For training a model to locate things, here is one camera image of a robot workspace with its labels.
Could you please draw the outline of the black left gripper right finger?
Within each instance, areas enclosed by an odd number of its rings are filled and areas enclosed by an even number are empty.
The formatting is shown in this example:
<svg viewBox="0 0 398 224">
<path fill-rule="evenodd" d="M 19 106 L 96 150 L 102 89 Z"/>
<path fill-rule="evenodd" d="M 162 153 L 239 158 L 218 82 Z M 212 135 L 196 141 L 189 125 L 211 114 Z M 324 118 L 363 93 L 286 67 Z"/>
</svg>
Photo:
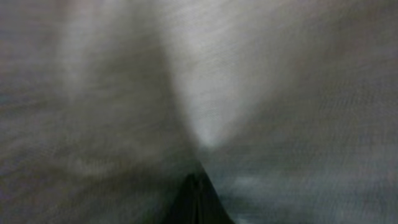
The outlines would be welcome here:
<svg viewBox="0 0 398 224">
<path fill-rule="evenodd" d="M 197 176 L 197 223 L 234 224 L 205 173 Z"/>
</svg>

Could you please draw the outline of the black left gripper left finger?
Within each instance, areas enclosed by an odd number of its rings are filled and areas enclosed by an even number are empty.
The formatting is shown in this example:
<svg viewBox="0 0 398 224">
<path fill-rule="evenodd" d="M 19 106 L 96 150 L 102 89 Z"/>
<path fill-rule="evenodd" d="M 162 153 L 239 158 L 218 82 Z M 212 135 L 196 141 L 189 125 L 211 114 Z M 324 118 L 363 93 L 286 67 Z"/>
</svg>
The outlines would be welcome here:
<svg viewBox="0 0 398 224">
<path fill-rule="evenodd" d="M 197 181 L 188 175 L 161 224 L 197 224 Z"/>
</svg>

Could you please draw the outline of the light blue jeans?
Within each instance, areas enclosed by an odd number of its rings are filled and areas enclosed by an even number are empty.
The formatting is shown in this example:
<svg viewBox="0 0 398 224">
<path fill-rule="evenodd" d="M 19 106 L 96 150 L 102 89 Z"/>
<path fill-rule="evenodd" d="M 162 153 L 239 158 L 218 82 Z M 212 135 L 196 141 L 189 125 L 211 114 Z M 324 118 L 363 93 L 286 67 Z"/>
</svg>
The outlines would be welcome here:
<svg viewBox="0 0 398 224">
<path fill-rule="evenodd" d="M 1 222 L 397 222 L 396 1 L 2 1 Z"/>
</svg>

